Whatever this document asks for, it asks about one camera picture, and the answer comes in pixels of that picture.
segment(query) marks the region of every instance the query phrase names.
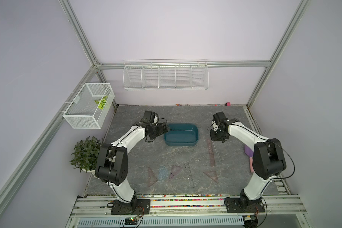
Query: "leaf in basket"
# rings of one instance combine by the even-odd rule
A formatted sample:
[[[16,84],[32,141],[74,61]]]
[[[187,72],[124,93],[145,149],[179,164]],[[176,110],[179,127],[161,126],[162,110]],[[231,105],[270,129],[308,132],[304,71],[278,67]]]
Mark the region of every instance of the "leaf in basket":
[[[105,99],[101,99],[100,104],[99,104],[99,109],[103,109],[105,106],[106,100]]]

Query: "robotic arm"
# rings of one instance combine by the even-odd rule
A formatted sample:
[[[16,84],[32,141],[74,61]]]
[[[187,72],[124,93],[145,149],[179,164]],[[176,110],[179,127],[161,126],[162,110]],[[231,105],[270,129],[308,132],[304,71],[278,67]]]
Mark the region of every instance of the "robotic arm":
[[[153,142],[156,137],[168,132],[165,123],[159,123],[158,114],[145,111],[143,118],[112,144],[103,144],[99,151],[95,176],[107,183],[117,195],[112,207],[112,215],[131,214],[137,205],[149,212],[149,200],[137,201],[136,193],[129,185],[128,153],[143,138]]]
[[[210,130],[212,141],[224,143],[229,136],[236,137],[253,150],[252,166],[255,172],[237,201],[226,198],[227,211],[255,212],[257,207],[259,212],[263,212],[264,208],[261,208],[263,190],[271,179],[276,178],[286,169],[281,143],[278,139],[269,139],[248,129],[237,119],[229,120],[223,112],[216,113],[213,115],[213,129]]]

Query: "wall-mounted basket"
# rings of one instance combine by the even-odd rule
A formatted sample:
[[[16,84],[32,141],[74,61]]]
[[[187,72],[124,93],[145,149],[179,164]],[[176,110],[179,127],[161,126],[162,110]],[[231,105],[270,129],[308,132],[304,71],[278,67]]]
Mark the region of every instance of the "wall-mounted basket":
[[[113,99],[109,83],[85,83],[63,117],[73,128],[101,129]]]
[[[204,63],[126,65],[123,70],[126,90],[207,89],[209,73]]]

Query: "black cable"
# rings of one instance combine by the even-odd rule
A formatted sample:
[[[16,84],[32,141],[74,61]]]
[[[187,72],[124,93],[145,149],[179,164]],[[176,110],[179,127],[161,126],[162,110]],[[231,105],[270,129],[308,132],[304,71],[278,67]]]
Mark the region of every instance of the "black cable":
[[[273,179],[271,179],[271,181],[272,181],[272,180],[275,180],[275,179],[286,179],[286,178],[292,177],[292,175],[294,175],[294,173],[295,173],[295,163],[294,163],[294,161],[292,160],[290,154],[287,153],[286,150],[284,150],[280,145],[276,144],[275,142],[271,141],[270,139],[268,139],[267,141],[268,141],[268,142],[271,142],[271,143],[274,143],[276,146],[278,146],[279,148],[281,148],[281,149],[289,156],[290,160],[292,161],[292,165],[293,165],[293,167],[294,167],[294,170],[292,171],[292,174],[291,174],[290,176],[288,176],[288,177],[283,177],[283,178],[278,178],[278,177],[277,177],[277,178],[273,178]],[[261,191],[261,198],[262,198],[262,193],[264,192],[264,190],[265,190],[266,187],[267,187],[267,185],[265,185],[265,187],[264,187],[264,188],[262,189],[262,191]],[[265,201],[265,205],[266,205],[266,216],[265,216],[264,220],[261,222],[261,224],[265,221],[265,219],[266,219],[266,217],[267,217],[267,203],[266,203],[266,200],[265,200],[264,198],[263,198],[263,200]]]
[[[231,125],[233,125],[233,126],[238,126],[238,127],[241,127],[241,128],[243,128],[243,129],[246,129],[246,130],[248,130],[249,132],[251,132],[252,134],[256,135],[256,137],[260,137],[260,136],[261,136],[261,135],[257,135],[257,134],[255,134],[255,132],[253,132],[253,131],[249,130],[249,129],[248,129],[248,128],[246,128],[246,127],[239,126],[239,125],[236,125],[236,124],[231,124]]]
[[[266,205],[266,216],[265,216],[265,218],[263,219],[263,221],[260,223],[260,225],[262,225],[263,222],[264,222],[264,221],[266,220],[266,218],[267,218],[267,203],[266,203],[266,200],[265,200],[265,199],[263,199],[263,200],[265,201],[265,205]]]
[[[144,215],[144,208],[142,208],[142,220],[141,220],[141,221],[143,221],[143,215]],[[134,228],[137,228],[137,227],[141,224],[141,221],[138,220],[138,224],[137,224],[137,226],[134,227]]]
[[[207,131],[210,131],[210,130],[213,130],[213,129],[216,129],[216,128],[218,128],[218,127],[220,127],[220,126],[228,126],[229,124],[222,124],[222,125],[218,125],[217,127],[214,127],[214,128],[212,128],[212,129],[209,129],[209,127],[211,127],[211,125],[208,127],[208,129],[206,129]]]
[[[165,119],[165,118],[161,118],[161,117],[157,117],[157,118],[159,118],[159,119],[163,119],[163,120],[166,120],[166,124],[167,124],[167,119]]]

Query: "gray marble tabletop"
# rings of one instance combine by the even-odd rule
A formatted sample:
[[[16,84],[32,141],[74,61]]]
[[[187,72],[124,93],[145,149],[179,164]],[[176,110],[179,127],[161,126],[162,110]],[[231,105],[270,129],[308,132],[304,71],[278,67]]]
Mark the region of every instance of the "gray marble tabletop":
[[[168,123],[192,123],[198,127],[199,141],[192,147],[168,146],[163,136],[152,143],[139,141],[128,154],[128,181],[137,194],[240,194],[252,174],[244,144],[234,137],[225,143],[213,142],[215,166],[211,167],[208,126],[213,115],[223,111],[251,127],[243,106],[119,106],[105,143],[124,135],[145,110],[158,113]],[[91,176],[85,194],[113,194],[108,185]],[[278,194],[269,184],[265,194]]]

